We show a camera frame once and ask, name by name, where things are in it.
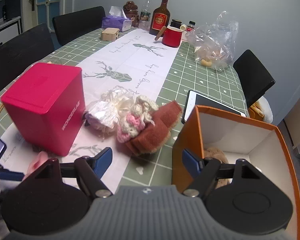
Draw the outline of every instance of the black chair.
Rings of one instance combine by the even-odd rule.
[[[101,28],[105,17],[102,6],[53,17],[52,23],[61,46],[74,39]]]
[[[233,63],[233,67],[239,76],[248,108],[275,84],[268,70],[249,49]]]
[[[46,24],[21,33],[0,46],[0,91],[29,65],[54,51]]]

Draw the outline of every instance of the green checkered tablecloth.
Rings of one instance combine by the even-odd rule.
[[[46,56],[41,62],[53,61],[62,65],[76,66],[109,41],[101,41],[103,29],[87,33],[69,42]],[[120,36],[132,30],[120,33]],[[15,82],[0,92],[1,95]],[[169,73],[156,100],[162,106],[176,100],[185,106],[188,90],[195,90],[242,112],[248,113],[243,91],[237,73],[232,67],[221,71],[206,68],[194,61],[194,47],[183,42],[177,52]],[[0,136],[12,124],[4,109],[0,114]],[[119,185],[168,185],[171,184],[172,145],[182,129],[181,119],[171,131],[167,143],[156,153],[132,157]]]

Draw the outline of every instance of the red box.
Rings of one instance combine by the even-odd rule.
[[[66,156],[82,125],[81,68],[37,63],[1,97],[26,141]]]

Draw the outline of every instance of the open cardboard box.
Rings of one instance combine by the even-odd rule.
[[[179,192],[192,178],[182,164],[182,151],[187,148],[200,158],[204,149],[221,149],[229,163],[244,158],[261,169],[291,200],[293,215],[286,232],[300,240],[300,192],[292,161],[279,129],[208,106],[195,106],[172,149],[172,183]]]

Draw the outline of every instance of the red label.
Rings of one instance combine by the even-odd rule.
[[[161,30],[163,26],[166,25],[167,16],[163,13],[155,13],[152,23],[152,28],[155,30]]]

